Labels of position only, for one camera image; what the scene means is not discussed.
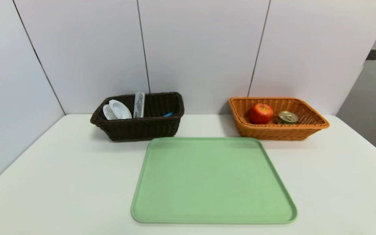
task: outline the tin can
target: tin can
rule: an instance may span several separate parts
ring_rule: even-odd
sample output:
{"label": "tin can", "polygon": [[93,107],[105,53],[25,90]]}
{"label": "tin can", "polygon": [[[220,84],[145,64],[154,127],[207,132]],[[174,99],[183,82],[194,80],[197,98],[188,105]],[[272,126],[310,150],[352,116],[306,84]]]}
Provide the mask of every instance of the tin can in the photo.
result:
{"label": "tin can", "polygon": [[297,115],[295,115],[295,113],[282,111],[278,114],[279,124],[294,125],[294,124],[297,124],[297,122],[298,122],[298,117]]}

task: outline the white table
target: white table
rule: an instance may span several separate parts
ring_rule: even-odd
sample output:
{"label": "white table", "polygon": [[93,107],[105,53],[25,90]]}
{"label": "white table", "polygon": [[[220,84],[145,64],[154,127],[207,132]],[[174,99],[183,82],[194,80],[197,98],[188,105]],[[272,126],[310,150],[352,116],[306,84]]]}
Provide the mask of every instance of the white table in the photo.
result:
{"label": "white table", "polygon": [[[148,141],[113,143],[90,115],[58,121],[0,176],[0,235],[376,235],[376,148],[335,116],[304,141],[262,141],[298,209],[288,225],[141,224],[130,206]],[[177,136],[238,136],[185,115]]]}

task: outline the orange wicker basket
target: orange wicker basket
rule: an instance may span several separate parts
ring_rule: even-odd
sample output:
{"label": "orange wicker basket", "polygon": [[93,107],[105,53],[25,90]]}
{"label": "orange wicker basket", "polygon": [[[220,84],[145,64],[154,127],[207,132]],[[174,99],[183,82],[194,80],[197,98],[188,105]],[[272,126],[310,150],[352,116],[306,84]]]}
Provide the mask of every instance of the orange wicker basket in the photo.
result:
{"label": "orange wicker basket", "polygon": [[[297,98],[278,97],[235,97],[229,100],[239,134],[259,140],[304,140],[321,129],[330,126],[316,110],[306,102]],[[267,104],[274,110],[274,117],[270,123],[255,125],[249,115],[252,107],[257,103]],[[298,116],[296,125],[282,125],[276,123],[278,113],[290,111]]]}

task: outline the white plate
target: white plate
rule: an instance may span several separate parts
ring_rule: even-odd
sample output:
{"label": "white plate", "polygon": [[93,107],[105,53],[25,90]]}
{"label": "white plate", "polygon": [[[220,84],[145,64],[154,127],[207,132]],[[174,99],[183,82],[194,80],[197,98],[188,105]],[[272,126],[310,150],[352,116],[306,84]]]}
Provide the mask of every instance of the white plate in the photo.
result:
{"label": "white plate", "polygon": [[104,112],[104,116],[107,118],[107,120],[117,119],[109,104],[104,105],[102,111]]}
{"label": "white plate", "polygon": [[130,110],[120,101],[110,100],[109,106],[117,119],[130,119],[132,117]]}

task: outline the panel seam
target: panel seam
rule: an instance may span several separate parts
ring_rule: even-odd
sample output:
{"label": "panel seam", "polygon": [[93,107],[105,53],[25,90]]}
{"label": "panel seam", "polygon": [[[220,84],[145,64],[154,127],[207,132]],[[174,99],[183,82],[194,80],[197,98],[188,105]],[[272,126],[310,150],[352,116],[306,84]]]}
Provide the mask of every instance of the panel seam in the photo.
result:
{"label": "panel seam", "polygon": [[247,96],[248,96],[248,97],[249,97],[249,93],[250,93],[250,88],[252,87],[253,76],[254,76],[254,74],[255,74],[255,70],[256,70],[256,64],[257,64],[257,62],[258,62],[259,51],[261,50],[262,39],[263,39],[263,37],[264,37],[265,26],[266,26],[266,22],[267,22],[267,19],[268,19],[269,7],[270,7],[270,6],[271,6],[271,0],[269,0],[269,3],[268,3],[268,9],[267,9],[267,14],[266,14],[266,16],[265,16],[264,28],[262,29],[261,40],[259,41],[258,52],[257,52],[257,54],[256,54],[255,66],[253,67],[252,78],[250,79],[249,90],[248,90],[248,92],[247,92]]}
{"label": "panel seam", "polygon": [[137,0],[136,2],[137,2],[137,12],[139,12],[140,33],[142,34],[143,54],[145,55],[146,76],[148,77],[149,93],[151,93],[151,91],[150,91],[150,81],[149,81],[149,72],[148,72],[148,61],[146,59],[145,40],[143,39],[142,19],[140,18],[139,0]]}
{"label": "panel seam", "polygon": [[62,109],[63,114],[66,115],[65,110],[63,109],[62,104],[60,103],[59,98],[57,97],[56,92],[55,92],[55,90],[53,89],[53,86],[52,86],[52,84],[51,84],[51,82],[50,82],[50,80],[49,80],[49,78],[48,78],[48,76],[47,76],[47,73],[46,73],[46,71],[44,70],[43,65],[41,64],[40,58],[39,58],[39,56],[37,55],[36,50],[34,49],[33,43],[31,42],[30,36],[28,35],[27,29],[25,28],[25,25],[24,25],[24,22],[23,22],[23,20],[21,19],[20,12],[18,12],[17,5],[15,4],[15,1],[14,1],[14,0],[12,0],[12,3],[14,3],[15,10],[17,11],[18,17],[20,18],[21,24],[23,25],[23,28],[24,28],[25,34],[27,35],[28,41],[30,42],[30,45],[31,45],[31,48],[33,48],[34,54],[36,55],[37,60],[38,60],[38,62],[39,62],[39,64],[40,64],[40,67],[41,67],[41,69],[43,70],[44,76],[46,77],[47,82],[49,83],[50,88],[52,89],[53,94],[55,95],[56,100],[58,101],[59,106],[60,106],[60,108]]}

